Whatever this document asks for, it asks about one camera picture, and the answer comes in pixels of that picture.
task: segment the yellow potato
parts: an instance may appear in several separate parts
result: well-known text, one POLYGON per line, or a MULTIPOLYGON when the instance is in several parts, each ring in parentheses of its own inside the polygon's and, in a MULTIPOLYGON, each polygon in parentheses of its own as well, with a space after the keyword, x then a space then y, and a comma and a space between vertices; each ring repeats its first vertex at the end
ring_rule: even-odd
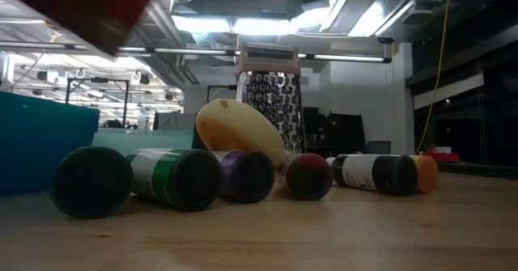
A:
POLYGON ((274 167, 284 162, 284 141, 268 119, 247 104, 218 99, 197 114, 196 127, 209 150, 257 151, 274 167))

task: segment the teal bin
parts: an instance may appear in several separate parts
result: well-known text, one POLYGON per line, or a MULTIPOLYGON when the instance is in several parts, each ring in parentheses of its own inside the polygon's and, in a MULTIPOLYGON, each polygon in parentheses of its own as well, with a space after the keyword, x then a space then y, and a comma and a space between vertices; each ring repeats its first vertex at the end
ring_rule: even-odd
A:
POLYGON ((0 196, 51 189, 57 165, 90 146, 99 110, 0 92, 0 196))

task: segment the wooden table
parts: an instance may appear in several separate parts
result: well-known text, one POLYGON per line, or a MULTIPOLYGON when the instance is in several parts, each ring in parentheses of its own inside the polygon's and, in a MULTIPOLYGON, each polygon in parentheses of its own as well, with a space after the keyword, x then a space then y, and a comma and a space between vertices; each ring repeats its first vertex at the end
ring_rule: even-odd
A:
POLYGON ((333 188, 185 214, 131 199, 74 221, 46 194, 0 199, 0 270, 518 270, 518 183, 443 174, 431 195, 333 188))

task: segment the ceiling light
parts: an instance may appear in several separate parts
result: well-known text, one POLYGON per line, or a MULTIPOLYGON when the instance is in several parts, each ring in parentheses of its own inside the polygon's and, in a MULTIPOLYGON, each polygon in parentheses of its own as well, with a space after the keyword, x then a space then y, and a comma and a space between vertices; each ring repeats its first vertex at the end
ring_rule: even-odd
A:
POLYGON ((119 52, 130 52, 130 53, 146 52, 146 48, 119 48, 119 52))
POLYGON ((142 63, 141 61, 137 60, 134 57, 117 57, 115 59, 115 67, 121 68, 121 69, 127 69, 127 70, 146 70, 151 71, 151 68, 146 65, 145 63, 142 63))
POLYGON ((186 32, 230 32, 230 24, 226 19, 208 17, 172 16, 176 27, 186 32))
POLYGON ((87 95, 90 98, 92 98, 92 96, 97 98, 103 98, 104 96, 104 94, 99 91, 87 91, 87 95))
POLYGON ((54 64, 58 64, 57 61, 59 61, 59 63, 62 66, 74 66, 77 68, 91 69, 91 67, 88 66, 87 64, 85 64, 83 61, 80 61, 71 55, 65 55, 62 53, 49 53, 48 55, 49 55, 50 61, 52 61, 54 64))
MULTIPOLYGON (((1 47, 11 47, 12 41, 0 41, 1 47)), ((18 48, 30 48, 30 49, 66 49, 66 45, 64 44, 49 44, 49 43, 33 43, 33 42, 15 42, 16 47, 18 48)))
POLYGON ((285 36, 296 31, 288 20, 238 19, 232 32, 247 36, 285 36))
POLYGON ((72 85, 75 85, 75 86, 80 86, 82 89, 86 89, 86 90, 90 90, 91 88, 85 84, 82 84, 82 83, 77 83, 75 81, 72 82, 72 85))
MULTIPOLYGON (((58 103, 65 103, 65 100, 56 100, 58 103)), ((76 104, 76 105, 103 105, 110 108, 123 108, 124 102, 112 102, 112 101, 78 101, 78 100, 71 100, 69 101, 69 104, 76 104)), ((147 107, 154 107, 154 108, 181 108, 181 106, 178 103, 173 102, 167 102, 167 103, 137 103, 137 102, 128 102, 128 107, 131 108, 137 108, 138 106, 147 106, 147 107)))
POLYGON ((290 25, 294 28, 295 31, 298 31, 301 28, 315 27, 325 20, 329 10, 329 7, 324 7, 305 11, 301 15, 293 18, 290 21, 290 25))
POLYGON ((155 49, 157 53, 181 53, 193 55, 225 56, 226 50, 221 49, 155 49))
POLYGON ((360 56, 342 56, 342 55, 315 55, 316 60, 327 61, 365 61, 365 62, 385 62, 384 57, 360 57, 360 56))
POLYGON ((150 53, 117 53, 118 57, 152 57, 150 53))
POLYGON ((347 34, 348 36, 371 36, 383 25, 383 7, 379 2, 374 2, 363 13, 362 17, 355 24, 353 29, 347 34))
POLYGON ((0 23, 8 23, 8 24, 42 24, 45 23, 44 20, 40 19, 8 19, 2 18, 0 19, 0 23))
POLYGON ((344 5, 346 5, 347 0, 329 0, 329 4, 332 7, 330 12, 328 13, 326 19, 321 24, 320 31, 324 31, 325 29, 329 29, 331 25, 333 25, 334 20, 337 18, 340 11, 344 5))
POLYGON ((414 0, 410 0, 406 5, 401 8, 393 17, 391 17, 381 28, 379 28, 374 34, 376 36, 382 34, 387 28, 390 28, 402 15, 405 14, 414 5, 414 0))

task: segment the paint bottle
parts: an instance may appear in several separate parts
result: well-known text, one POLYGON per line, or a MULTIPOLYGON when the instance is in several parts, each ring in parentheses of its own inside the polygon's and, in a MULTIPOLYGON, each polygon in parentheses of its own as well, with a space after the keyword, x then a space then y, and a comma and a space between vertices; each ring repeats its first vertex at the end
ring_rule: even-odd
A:
POLYGON ((208 208, 219 195, 219 161, 206 150, 140 149, 127 155, 133 192, 179 210, 208 208))
POLYGON ((431 193, 439 187, 439 168, 435 160, 427 155, 410 156, 418 170, 417 193, 431 193))
POLYGON ((212 151, 221 164, 219 195, 240 203, 265 199, 274 186, 275 170, 262 153, 212 151))
POLYGON ((341 187, 410 195, 418 184, 414 160, 407 155, 339 155, 327 162, 341 187))
POLYGON ((286 153, 279 179, 290 195, 300 200, 319 200, 333 185, 331 167, 315 154, 286 153))
POLYGON ((124 205, 132 179, 131 165, 119 152, 85 146, 61 161, 50 197, 61 212, 72 218, 106 218, 124 205))

